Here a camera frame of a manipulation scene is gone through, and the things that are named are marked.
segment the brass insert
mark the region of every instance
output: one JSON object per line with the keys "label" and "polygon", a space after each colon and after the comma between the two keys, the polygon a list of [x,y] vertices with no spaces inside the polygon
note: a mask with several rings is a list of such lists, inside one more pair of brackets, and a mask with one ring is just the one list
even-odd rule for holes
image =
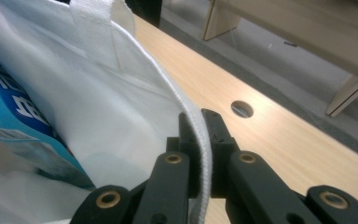
{"label": "brass insert", "polygon": [[172,154],[172,155],[165,157],[165,161],[167,163],[176,164],[176,163],[180,163],[182,161],[182,157],[179,155],[176,155],[176,154]]}
{"label": "brass insert", "polygon": [[324,203],[337,209],[347,209],[350,206],[347,200],[345,200],[340,195],[330,191],[322,192],[320,197]]}
{"label": "brass insert", "polygon": [[109,190],[97,198],[97,206],[100,208],[111,208],[120,202],[120,194],[117,191]]}
{"label": "brass insert", "polygon": [[246,163],[254,163],[255,157],[248,153],[241,153],[240,154],[240,161],[246,162]]}

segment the black plastic part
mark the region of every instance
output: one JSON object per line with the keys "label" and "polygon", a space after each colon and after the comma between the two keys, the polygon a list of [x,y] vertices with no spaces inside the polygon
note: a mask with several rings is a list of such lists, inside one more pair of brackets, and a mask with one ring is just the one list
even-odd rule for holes
{"label": "black plastic part", "polygon": [[178,137],[167,137],[166,151],[180,151],[179,144],[180,142]]}
{"label": "black plastic part", "polygon": [[132,223],[185,224],[189,166],[184,153],[166,152],[158,156]]}
{"label": "black plastic part", "polygon": [[213,154],[211,197],[226,198],[229,159],[233,152],[240,149],[235,139],[229,134],[225,122],[218,113],[207,109],[202,109],[201,111],[208,127]]}
{"label": "black plastic part", "polygon": [[[231,155],[229,177],[254,222],[321,223],[257,154]],[[235,202],[238,198],[229,197]]]}
{"label": "black plastic part", "polygon": [[[105,197],[99,199],[106,192],[116,192],[119,195],[112,196],[107,194]],[[118,200],[117,204],[107,208],[98,206],[98,202],[109,203],[109,201]],[[86,200],[77,209],[75,215],[71,220],[71,224],[121,224],[126,223],[126,211],[131,203],[130,193],[117,186],[105,186],[94,190]]]}
{"label": "black plastic part", "polygon": [[227,216],[231,224],[255,224],[245,204],[239,201],[226,200]]}
{"label": "black plastic part", "polygon": [[134,14],[159,27],[162,0],[126,0],[126,3]]}
{"label": "black plastic part", "polygon": [[[324,192],[328,192],[333,197],[322,196]],[[343,206],[340,200],[346,201],[348,207]],[[305,202],[322,223],[358,224],[358,201],[340,189],[329,186],[310,188]]]}
{"label": "black plastic part", "polygon": [[139,203],[141,202],[142,196],[144,195],[146,185],[147,180],[130,191],[131,204],[126,211],[126,216],[123,223],[132,223],[132,219],[135,216]]}
{"label": "black plastic part", "polygon": [[69,3],[71,3],[71,0],[56,0],[56,1],[68,4],[68,5],[69,5]]}
{"label": "black plastic part", "polygon": [[191,158],[189,197],[195,198],[200,192],[200,147],[184,113],[179,115],[179,139],[177,141],[176,144],[179,146],[178,150]]}

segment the circular hole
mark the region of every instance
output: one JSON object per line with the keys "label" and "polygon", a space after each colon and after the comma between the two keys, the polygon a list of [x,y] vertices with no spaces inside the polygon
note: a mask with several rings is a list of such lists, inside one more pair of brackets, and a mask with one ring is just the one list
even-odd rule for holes
{"label": "circular hole", "polygon": [[320,194],[320,197],[324,203],[337,209],[347,209],[349,207],[347,200],[336,193],[325,191]]}
{"label": "circular hole", "polygon": [[255,157],[250,154],[243,153],[240,155],[240,160],[246,163],[254,163]]}
{"label": "circular hole", "polygon": [[165,158],[165,161],[166,161],[167,163],[176,164],[176,163],[179,163],[179,162],[182,161],[182,157],[179,156],[179,155],[173,154],[173,155],[167,156],[167,157]]}
{"label": "circular hole", "polygon": [[234,113],[241,118],[248,119],[254,114],[254,110],[244,101],[235,101],[231,104],[231,109]]}
{"label": "circular hole", "polygon": [[300,217],[299,215],[296,215],[296,214],[287,214],[286,220],[290,224],[304,224],[305,223],[304,219],[302,217]]}
{"label": "circular hole", "polygon": [[102,201],[103,201],[103,203],[111,203],[112,201],[115,200],[115,198],[116,198],[115,195],[109,194],[109,195],[104,196],[104,197],[102,198]]}
{"label": "circular hole", "polygon": [[111,208],[120,202],[120,194],[117,191],[110,190],[102,193],[97,198],[97,206],[100,208]]}
{"label": "circular hole", "polygon": [[167,217],[163,214],[155,214],[150,218],[150,224],[165,224],[167,220]]}

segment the gray floor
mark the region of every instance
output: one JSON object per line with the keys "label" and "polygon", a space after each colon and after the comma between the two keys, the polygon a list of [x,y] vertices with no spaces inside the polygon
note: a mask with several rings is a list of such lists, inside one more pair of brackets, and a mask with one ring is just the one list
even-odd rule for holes
{"label": "gray floor", "polygon": [[244,19],[231,32],[202,41],[209,3],[163,0],[160,29],[358,151],[358,99],[333,119],[325,114],[348,72]]}

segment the hole in table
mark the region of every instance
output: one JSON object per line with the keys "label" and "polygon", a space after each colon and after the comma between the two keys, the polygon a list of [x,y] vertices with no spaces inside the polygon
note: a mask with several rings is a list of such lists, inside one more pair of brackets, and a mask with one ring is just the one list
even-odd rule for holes
{"label": "hole in table", "polygon": [[244,101],[235,101],[231,104],[232,111],[241,118],[248,119],[254,114],[254,110]]}

